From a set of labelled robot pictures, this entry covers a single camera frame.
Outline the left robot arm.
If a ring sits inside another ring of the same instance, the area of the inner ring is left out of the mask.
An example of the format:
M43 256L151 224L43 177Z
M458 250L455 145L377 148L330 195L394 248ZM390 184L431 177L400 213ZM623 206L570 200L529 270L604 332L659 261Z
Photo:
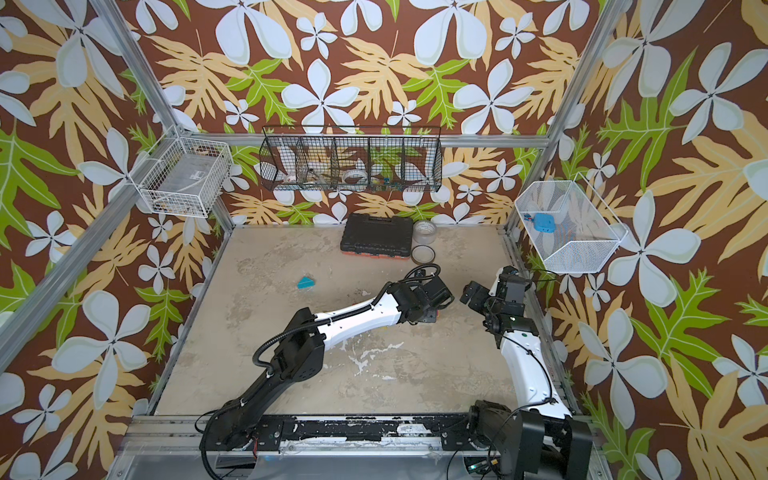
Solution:
M388 282L373 298L340 310L296 311L283 332L254 352L253 363L263 369L259 377L210 415L201 434L201 453L246 446L268 408L290 386L317 375L332 347L383 327L433 323L453 301L448 286L433 274Z

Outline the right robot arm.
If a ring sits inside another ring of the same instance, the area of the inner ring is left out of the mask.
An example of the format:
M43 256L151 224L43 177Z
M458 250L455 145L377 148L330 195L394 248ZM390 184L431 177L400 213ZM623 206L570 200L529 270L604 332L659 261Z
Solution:
M468 432L487 448L483 475L497 479L586 479L593 448L586 423L574 418L545 365L535 322L525 316L531 281L512 266L490 288L472 281L461 302L483 316L511 375L517 406L478 400Z

